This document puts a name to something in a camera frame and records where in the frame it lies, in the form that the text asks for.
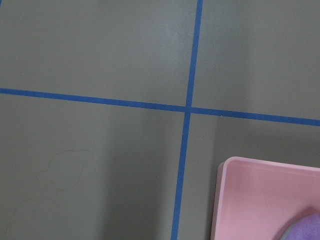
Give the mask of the purple cloth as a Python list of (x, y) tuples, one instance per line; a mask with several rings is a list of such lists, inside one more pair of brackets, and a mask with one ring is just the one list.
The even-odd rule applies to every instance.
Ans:
[(319, 240), (320, 210), (308, 208), (292, 218), (283, 230), (280, 240)]

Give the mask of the pink plastic tray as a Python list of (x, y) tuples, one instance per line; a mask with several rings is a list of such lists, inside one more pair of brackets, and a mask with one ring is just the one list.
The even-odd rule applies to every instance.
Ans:
[(217, 168), (212, 240), (278, 240), (320, 211), (320, 170), (233, 156)]

